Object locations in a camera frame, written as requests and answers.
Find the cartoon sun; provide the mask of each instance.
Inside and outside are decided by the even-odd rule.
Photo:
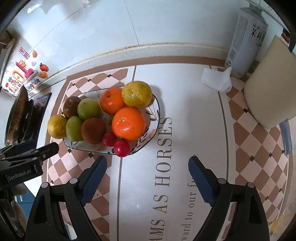
[[[20,66],[23,67],[23,68],[26,67],[26,63],[25,63],[25,61],[23,61],[23,60],[20,60],[20,61],[19,61],[19,64],[20,64]]]

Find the bright orange fruit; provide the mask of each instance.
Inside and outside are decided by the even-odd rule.
[[[120,109],[112,120],[112,130],[119,138],[135,141],[140,138],[146,128],[144,115],[134,107]]]
[[[121,88],[112,87],[101,95],[101,108],[108,115],[115,115],[117,111],[126,106],[121,97],[121,92]]]

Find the brown and pink diamond pattern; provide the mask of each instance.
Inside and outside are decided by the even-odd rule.
[[[244,85],[247,80],[248,77],[242,80],[231,77],[232,89],[226,93],[233,119],[236,146],[238,176],[235,184],[255,184],[270,224],[281,210],[287,182],[288,158],[284,154],[279,126],[265,128],[250,112],[244,97]],[[234,210],[233,204],[228,218],[229,224],[222,239],[227,235]]]
[[[67,89],[60,93],[63,95],[61,103],[56,103],[58,109],[52,115],[61,114],[65,100],[70,96],[77,96],[81,93],[110,88],[112,86],[124,86],[128,69],[111,70],[104,73],[95,73],[91,76],[82,77],[69,81]],[[47,181],[52,185],[68,182],[73,177],[79,177],[84,169],[89,168],[99,154],[69,149],[62,140],[50,138],[50,142],[59,144],[59,153],[48,160]],[[109,241],[109,192],[110,172],[112,156],[106,155],[107,171],[91,203],[85,206],[85,210],[95,230],[103,241]],[[64,221],[71,223],[66,205],[60,203]]]

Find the white tissue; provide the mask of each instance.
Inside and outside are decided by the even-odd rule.
[[[202,83],[219,92],[229,92],[232,88],[230,81],[230,72],[232,67],[220,72],[205,68],[202,73]]]

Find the red stamp sticker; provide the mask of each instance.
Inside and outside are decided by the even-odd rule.
[[[19,52],[26,58],[28,59],[30,55],[26,52],[26,50],[23,49],[23,47],[20,47]]]

